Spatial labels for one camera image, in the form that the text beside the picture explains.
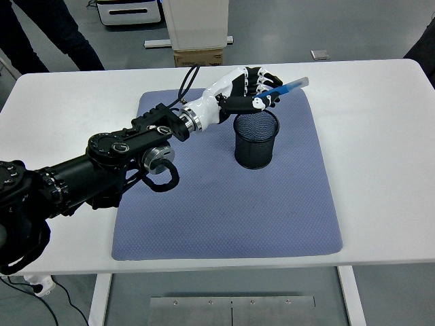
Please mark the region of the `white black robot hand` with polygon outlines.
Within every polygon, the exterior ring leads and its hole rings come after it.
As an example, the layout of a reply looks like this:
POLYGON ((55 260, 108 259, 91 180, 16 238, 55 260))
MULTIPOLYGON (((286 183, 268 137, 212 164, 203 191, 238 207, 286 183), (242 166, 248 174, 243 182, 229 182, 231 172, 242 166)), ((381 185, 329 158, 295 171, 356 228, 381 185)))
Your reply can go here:
POLYGON ((282 85, 277 76, 262 67, 237 67, 206 88, 200 98, 185 104, 179 117, 189 132, 203 131, 232 114, 253 114, 274 107, 278 92, 260 95, 282 85))

